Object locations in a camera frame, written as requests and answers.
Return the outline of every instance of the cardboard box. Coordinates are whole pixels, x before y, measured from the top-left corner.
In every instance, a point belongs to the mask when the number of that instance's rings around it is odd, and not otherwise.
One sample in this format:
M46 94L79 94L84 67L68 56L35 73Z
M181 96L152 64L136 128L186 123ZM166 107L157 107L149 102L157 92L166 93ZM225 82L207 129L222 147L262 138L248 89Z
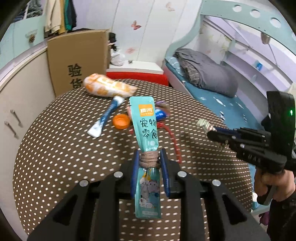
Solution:
M82 86L85 77L106 74L109 30L87 30L48 41L47 57L56 96Z
M108 46L108 55L107 55L107 69L111 63L111 46Z

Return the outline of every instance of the polka dot tablecloth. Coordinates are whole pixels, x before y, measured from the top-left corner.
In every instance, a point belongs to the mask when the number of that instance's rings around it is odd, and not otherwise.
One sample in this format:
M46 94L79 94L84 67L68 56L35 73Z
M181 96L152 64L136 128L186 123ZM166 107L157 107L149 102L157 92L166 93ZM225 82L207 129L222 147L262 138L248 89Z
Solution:
M122 80L138 87L136 96L164 100L172 114L164 120L181 149L181 168L201 180L221 180L247 210L251 208L251 177L247 163L229 149L219 149L208 140L198 119L225 127L222 120L195 99L173 88L146 81ZM113 113L102 135L86 132L110 105L111 98L90 95L85 88L69 91L50 103L25 134L15 161L13 189L20 221L31 233L40 221L81 179L98 181L131 160L139 146L129 130L117 130L112 117L126 112L126 99ZM158 129L159 148L175 160L168 132ZM177 241L180 234L178 199L167 199L161 191L162 219L135 218L132 200L120 201L120 240Z

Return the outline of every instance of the gray blanket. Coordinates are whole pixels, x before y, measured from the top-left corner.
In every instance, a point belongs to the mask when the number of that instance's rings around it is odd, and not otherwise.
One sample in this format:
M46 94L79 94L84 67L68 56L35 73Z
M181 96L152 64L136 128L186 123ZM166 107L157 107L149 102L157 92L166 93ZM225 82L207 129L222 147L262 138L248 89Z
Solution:
M231 98L235 96L238 82L229 68L192 49L178 49L176 56L191 84Z

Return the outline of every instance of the hand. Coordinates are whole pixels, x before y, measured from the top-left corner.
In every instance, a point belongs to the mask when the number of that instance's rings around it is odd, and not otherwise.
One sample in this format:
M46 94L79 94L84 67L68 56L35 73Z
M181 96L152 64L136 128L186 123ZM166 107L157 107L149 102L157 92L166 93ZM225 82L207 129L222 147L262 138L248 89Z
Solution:
M277 186L277 190L273 195L273 199L277 202L284 201L295 192L294 174L292 171L284 170L281 174L272 175L270 173L262 173L259 168L255 173L255 193L263 196L267 193L267 185Z

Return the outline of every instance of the pet snack label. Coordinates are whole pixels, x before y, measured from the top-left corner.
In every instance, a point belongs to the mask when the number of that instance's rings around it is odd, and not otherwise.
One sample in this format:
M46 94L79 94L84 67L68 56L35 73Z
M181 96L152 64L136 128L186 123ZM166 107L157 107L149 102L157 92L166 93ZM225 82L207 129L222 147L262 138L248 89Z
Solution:
M133 127L141 151L157 151L154 99L150 96L133 96L130 98L130 105ZM161 218L159 187L159 169L139 167L135 193L137 218Z

